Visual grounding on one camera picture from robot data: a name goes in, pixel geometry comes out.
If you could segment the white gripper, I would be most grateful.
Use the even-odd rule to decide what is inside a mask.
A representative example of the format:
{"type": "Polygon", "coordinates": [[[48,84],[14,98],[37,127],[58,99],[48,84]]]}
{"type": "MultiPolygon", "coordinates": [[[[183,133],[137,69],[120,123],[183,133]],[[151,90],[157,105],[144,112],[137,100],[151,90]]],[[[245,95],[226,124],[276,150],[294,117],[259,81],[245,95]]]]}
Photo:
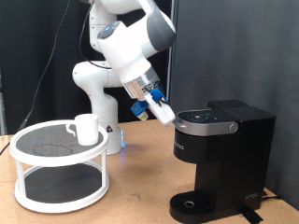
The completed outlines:
{"type": "Polygon", "coordinates": [[[165,103],[155,103],[149,93],[146,94],[144,98],[148,103],[148,108],[151,113],[164,125],[164,127],[170,128],[176,117],[171,107],[165,103]]]}

